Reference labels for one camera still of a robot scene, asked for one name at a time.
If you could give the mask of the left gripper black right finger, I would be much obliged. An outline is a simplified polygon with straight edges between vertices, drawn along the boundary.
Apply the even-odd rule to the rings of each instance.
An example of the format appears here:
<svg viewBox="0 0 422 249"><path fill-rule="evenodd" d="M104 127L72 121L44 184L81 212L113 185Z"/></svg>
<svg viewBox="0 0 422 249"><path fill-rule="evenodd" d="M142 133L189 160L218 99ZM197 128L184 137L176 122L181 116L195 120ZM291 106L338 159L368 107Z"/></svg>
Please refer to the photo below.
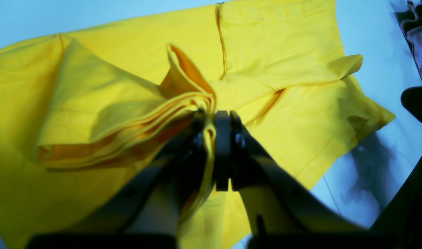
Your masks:
<svg viewBox="0 0 422 249"><path fill-rule="evenodd" d="M217 191L237 191L248 216L249 249L394 249L394 239L369 232L327 208L282 169L235 111L215 115Z"/></svg>

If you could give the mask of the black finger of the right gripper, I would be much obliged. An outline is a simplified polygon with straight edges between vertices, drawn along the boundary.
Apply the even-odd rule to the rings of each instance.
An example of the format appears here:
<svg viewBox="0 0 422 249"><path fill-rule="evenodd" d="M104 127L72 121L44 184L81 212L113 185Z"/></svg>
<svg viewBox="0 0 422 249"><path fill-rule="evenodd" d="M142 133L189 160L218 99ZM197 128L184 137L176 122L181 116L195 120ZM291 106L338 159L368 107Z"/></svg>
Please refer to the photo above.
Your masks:
<svg viewBox="0 0 422 249"><path fill-rule="evenodd" d="M401 94L402 106L422 123L422 86L410 87Z"/></svg>

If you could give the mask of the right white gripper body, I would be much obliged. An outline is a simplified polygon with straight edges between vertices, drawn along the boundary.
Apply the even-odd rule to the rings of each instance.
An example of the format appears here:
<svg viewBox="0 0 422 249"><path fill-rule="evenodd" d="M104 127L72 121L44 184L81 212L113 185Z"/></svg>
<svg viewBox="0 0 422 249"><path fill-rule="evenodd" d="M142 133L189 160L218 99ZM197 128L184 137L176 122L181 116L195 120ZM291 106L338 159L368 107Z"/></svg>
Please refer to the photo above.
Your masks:
<svg viewBox="0 0 422 249"><path fill-rule="evenodd" d="M422 156L370 230L391 235L403 249L422 249Z"/></svg>

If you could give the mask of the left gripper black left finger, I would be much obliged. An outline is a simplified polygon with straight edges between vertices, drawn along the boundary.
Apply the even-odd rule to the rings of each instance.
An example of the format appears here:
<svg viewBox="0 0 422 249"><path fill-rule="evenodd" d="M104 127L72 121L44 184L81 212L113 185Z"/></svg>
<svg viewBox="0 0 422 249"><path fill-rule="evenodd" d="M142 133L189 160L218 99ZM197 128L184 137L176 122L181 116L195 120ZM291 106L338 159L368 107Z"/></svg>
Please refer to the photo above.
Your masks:
<svg viewBox="0 0 422 249"><path fill-rule="evenodd" d="M206 114L171 138L108 202L59 232L34 236L29 249L177 249L177 225L204 179Z"/></svg>

